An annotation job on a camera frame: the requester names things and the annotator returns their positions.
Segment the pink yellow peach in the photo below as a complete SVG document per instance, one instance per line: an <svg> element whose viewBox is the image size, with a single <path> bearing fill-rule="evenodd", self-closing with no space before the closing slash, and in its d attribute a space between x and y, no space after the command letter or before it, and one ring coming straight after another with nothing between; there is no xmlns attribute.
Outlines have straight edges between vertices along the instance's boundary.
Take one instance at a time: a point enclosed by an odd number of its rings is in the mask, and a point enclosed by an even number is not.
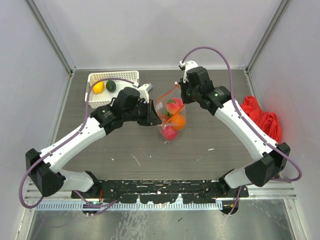
<svg viewBox="0 0 320 240"><path fill-rule="evenodd" d="M183 105L184 103L180 98L170 98L166 104L166 111L174 115Z"/></svg>

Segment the yellow lemon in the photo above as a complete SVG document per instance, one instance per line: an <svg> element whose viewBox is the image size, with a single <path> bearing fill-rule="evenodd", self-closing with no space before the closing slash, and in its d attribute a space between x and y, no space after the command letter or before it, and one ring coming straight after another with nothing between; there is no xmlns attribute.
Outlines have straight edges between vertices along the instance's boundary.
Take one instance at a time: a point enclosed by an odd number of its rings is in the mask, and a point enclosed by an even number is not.
<svg viewBox="0 0 320 240"><path fill-rule="evenodd" d="M105 88L104 87L104 82L103 81L99 81L99 82L95 83L95 85L92 88L92 91L95 94L101 94L104 91L104 88Z"/></svg>

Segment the red apple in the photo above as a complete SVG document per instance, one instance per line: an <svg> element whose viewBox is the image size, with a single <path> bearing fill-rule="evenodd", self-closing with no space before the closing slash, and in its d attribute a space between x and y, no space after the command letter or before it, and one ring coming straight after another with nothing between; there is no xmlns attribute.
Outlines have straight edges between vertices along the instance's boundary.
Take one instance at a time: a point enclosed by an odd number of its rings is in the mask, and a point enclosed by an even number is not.
<svg viewBox="0 0 320 240"><path fill-rule="evenodd" d="M173 141L178 136L178 131L171 126L161 130L162 136L167 141Z"/></svg>

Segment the dark green avocado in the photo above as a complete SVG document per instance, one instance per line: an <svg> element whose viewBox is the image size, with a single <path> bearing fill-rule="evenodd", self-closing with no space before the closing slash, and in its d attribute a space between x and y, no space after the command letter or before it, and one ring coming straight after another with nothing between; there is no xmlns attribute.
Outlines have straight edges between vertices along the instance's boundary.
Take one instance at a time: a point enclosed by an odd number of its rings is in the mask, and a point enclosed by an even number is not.
<svg viewBox="0 0 320 240"><path fill-rule="evenodd" d="M108 80L105 84L106 90L110 93L114 93L117 89L117 85L113 80Z"/></svg>

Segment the orange fruit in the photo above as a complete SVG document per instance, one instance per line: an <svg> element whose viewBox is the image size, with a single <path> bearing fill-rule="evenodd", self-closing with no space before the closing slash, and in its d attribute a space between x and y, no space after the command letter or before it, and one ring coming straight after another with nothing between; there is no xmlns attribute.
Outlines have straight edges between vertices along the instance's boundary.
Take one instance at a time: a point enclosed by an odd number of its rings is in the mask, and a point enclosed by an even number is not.
<svg viewBox="0 0 320 240"><path fill-rule="evenodd" d="M179 131L186 126L187 120L184 115L176 114L169 119L169 122L174 129Z"/></svg>

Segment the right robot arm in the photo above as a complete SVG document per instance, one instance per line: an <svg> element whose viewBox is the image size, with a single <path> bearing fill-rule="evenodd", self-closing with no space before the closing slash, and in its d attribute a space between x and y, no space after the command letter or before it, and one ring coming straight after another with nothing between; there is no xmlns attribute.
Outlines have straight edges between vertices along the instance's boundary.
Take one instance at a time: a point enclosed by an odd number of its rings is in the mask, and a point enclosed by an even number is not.
<svg viewBox="0 0 320 240"><path fill-rule="evenodd" d="M285 168L290 147L285 142L278 144L259 129L238 102L232 101L231 92L226 87L213 85L204 67L195 62L187 64L179 85L182 101L185 104L197 102L222 121L253 159L253 163L232 169L219 178L218 187L223 196L231 197L238 187L244 185L263 187Z"/></svg>

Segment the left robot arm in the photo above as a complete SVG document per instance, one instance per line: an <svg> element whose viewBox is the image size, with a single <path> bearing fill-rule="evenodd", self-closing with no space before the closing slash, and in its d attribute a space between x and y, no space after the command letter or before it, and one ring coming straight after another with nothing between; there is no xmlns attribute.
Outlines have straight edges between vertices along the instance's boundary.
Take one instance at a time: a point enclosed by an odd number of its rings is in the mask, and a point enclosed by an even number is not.
<svg viewBox="0 0 320 240"><path fill-rule="evenodd" d="M140 126L156 126L162 121L156 114L149 93L150 84L140 87L125 87L110 104L96 108L77 129L51 146L25 154L28 176L43 197L60 190L79 191L88 198L99 195L102 184L90 171L74 172L63 167L75 155L93 142L119 129L125 122Z"/></svg>

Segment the clear zip top bag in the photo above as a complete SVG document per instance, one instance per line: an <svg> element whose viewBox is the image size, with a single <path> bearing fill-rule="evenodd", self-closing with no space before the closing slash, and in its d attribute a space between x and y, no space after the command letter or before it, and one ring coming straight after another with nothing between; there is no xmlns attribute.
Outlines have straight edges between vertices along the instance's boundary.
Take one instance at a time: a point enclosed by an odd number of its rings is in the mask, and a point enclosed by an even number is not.
<svg viewBox="0 0 320 240"><path fill-rule="evenodd" d="M173 89L171 89L170 91L166 92L165 94L163 94L162 96L160 96L157 101L156 101L156 105L155 105L155 111L158 115L158 117L161 115L161 114L165 114L165 115L168 115L168 112L166 110L166 104L168 102L169 99L172 99L172 98L181 98L181 88L179 86L179 84L177 82L174 83L174 87ZM186 105L183 103L183 106L173 115L178 115L178 114L181 114L183 116L185 116L185 118L187 119L187 114L186 114ZM159 132L161 133L162 135L162 129L166 128L166 127L172 127L171 124L170 124L170 120L168 120L168 122L165 122L165 123L162 123L160 125L158 125L158 129L159 129ZM177 137L179 136L179 134L182 132L182 130L177 130L178 131L178 135Z"/></svg>

